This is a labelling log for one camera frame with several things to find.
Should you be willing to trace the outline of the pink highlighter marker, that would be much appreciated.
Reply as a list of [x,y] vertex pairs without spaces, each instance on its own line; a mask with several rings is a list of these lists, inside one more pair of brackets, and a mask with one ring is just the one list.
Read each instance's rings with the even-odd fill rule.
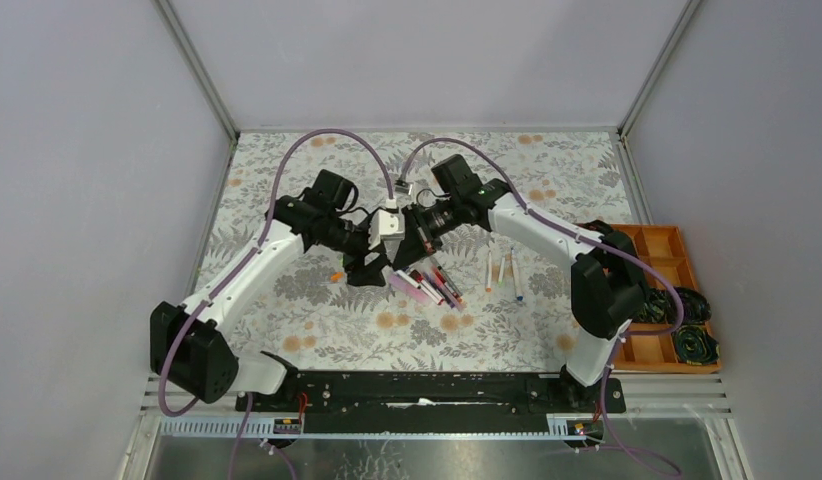
[[387,277],[387,283],[396,291],[401,292],[421,305],[431,305],[432,299],[423,292],[421,288],[412,286],[403,278],[391,274]]

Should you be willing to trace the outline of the purple pen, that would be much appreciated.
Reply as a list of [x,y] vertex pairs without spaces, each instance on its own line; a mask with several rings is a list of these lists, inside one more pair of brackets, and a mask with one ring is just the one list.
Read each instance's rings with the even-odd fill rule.
[[440,289],[452,308],[455,308],[458,311],[464,310],[465,305],[463,304],[461,299],[455,296],[446,284],[441,285]]

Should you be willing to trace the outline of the white marker orange cap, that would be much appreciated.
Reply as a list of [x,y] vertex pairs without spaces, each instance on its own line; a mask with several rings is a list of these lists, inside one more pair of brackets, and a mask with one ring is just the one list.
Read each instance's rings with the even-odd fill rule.
[[493,255],[491,251],[487,253],[485,266],[485,291],[490,293],[493,286]]

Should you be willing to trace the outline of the white marker blue cap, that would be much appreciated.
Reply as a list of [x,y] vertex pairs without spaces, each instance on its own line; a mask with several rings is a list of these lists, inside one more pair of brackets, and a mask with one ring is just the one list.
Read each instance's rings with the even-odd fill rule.
[[512,278],[513,278],[513,286],[514,286],[514,295],[517,301],[524,300],[524,291],[521,284],[520,278],[520,266],[518,261],[518,255],[514,249],[511,249],[510,253],[510,260],[511,260],[511,269],[512,269]]

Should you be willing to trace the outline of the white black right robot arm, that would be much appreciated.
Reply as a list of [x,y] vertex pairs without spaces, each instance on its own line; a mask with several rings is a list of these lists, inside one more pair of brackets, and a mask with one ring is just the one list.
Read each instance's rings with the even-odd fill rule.
[[619,230],[589,230],[523,205],[507,182],[483,182],[461,155],[441,161],[432,172],[445,196],[429,207],[403,208],[405,236],[394,266],[405,269],[433,255],[445,234],[473,225],[507,237],[568,272],[579,334],[564,366],[570,378],[562,382],[560,396],[570,410],[588,410],[600,398],[598,382],[618,337],[648,293],[633,241]]

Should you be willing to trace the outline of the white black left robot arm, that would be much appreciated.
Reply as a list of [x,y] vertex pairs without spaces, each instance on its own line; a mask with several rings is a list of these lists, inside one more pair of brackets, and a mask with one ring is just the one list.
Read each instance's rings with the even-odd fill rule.
[[150,369],[211,404],[229,392],[256,393],[275,411],[296,401],[291,366],[269,354],[237,354],[230,344],[246,310],[313,246],[342,256],[351,286],[383,286],[389,261],[384,241],[402,232],[397,203],[387,199],[359,223],[345,205],[357,187],[328,170],[297,196],[285,195],[266,215],[268,229],[208,284],[178,305],[160,303],[150,316]]

